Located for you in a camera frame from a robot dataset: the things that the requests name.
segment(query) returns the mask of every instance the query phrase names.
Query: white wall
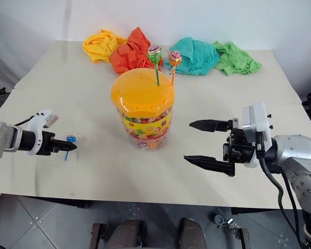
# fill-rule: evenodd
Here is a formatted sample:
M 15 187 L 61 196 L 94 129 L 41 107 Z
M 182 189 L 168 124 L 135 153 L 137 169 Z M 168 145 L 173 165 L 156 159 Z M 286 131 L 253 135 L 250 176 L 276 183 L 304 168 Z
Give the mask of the white wall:
M 0 0 L 0 64 L 12 85 L 55 39 L 128 36 L 137 26 L 155 44 L 192 36 L 273 49 L 299 95 L 311 91 L 311 0 Z

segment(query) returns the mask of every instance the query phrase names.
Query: crumpled cloth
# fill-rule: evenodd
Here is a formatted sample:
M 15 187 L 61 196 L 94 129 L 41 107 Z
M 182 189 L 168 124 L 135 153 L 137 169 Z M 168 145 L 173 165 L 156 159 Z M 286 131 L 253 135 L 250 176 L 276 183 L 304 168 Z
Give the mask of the crumpled cloth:
M 220 60 L 213 45 L 191 37 L 179 40 L 171 50 L 178 50 L 182 55 L 182 63 L 176 67 L 176 72 L 181 74 L 206 75 Z M 172 69 L 168 59 L 165 64 Z
M 250 55 L 239 49 L 233 43 L 214 43 L 217 51 L 222 54 L 219 63 L 215 66 L 217 70 L 223 71 L 227 76 L 232 74 L 251 74 L 257 72 L 262 65 L 255 61 Z
M 101 30 L 101 33 L 91 35 L 83 43 L 83 49 L 92 60 L 109 62 L 109 56 L 120 45 L 125 44 L 126 39 L 115 36 L 111 31 Z
M 147 58 L 147 52 L 151 46 L 150 41 L 137 27 L 128 37 L 126 44 L 119 46 L 110 56 L 109 60 L 113 69 L 118 74 L 123 74 L 134 68 L 154 68 L 152 62 Z

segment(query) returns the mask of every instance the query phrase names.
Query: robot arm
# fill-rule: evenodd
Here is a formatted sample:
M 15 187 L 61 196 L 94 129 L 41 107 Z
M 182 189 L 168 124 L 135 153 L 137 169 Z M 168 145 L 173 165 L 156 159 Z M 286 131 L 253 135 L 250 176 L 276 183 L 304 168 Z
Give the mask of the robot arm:
M 0 158 L 4 152 L 17 150 L 26 151 L 28 155 L 49 156 L 59 150 L 76 149 L 73 143 L 55 140 L 54 133 L 43 131 L 43 128 L 49 128 L 57 119 L 52 110 L 42 110 L 30 119 L 26 130 L 0 121 Z
M 223 145 L 223 160 L 213 157 L 185 156 L 185 159 L 203 169 L 235 175 L 235 163 L 244 163 L 249 168 L 259 165 L 257 150 L 264 151 L 264 158 L 271 173 L 284 171 L 303 210 L 304 232 L 311 246 L 311 139 L 302 135 L 271 138 L 264 103 L 257 103 L 243 109 L 243 129 L 238 128 L 238 120 L 199 120 L 190 126 L 203 131 L 230 131 L 227 143 Z M 262 133 L 262 143 L 256 134 Z

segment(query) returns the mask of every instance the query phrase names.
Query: plastic candy container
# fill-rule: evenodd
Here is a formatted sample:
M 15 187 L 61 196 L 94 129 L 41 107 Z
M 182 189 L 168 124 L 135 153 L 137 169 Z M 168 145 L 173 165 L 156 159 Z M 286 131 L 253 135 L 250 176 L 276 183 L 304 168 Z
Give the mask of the plastic candy container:
M 142 149 L 165 143 L 174 105 L 174 86 L 167 76 L 159 72 L 158 86 L 153 69 L 130 70 L 115 81 L 111 99 L 133 143 Z

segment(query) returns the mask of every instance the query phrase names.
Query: orange jar lid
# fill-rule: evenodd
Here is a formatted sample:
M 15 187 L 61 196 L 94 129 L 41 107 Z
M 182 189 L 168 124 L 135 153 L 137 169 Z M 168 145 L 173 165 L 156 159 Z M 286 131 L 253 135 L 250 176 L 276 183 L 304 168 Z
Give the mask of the orange jar lid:
M 174 86 L 163 73 L 136 68 L 120 75 L 111 91 L 116 108 L 131 118 L 155 118 L 174 105 Z

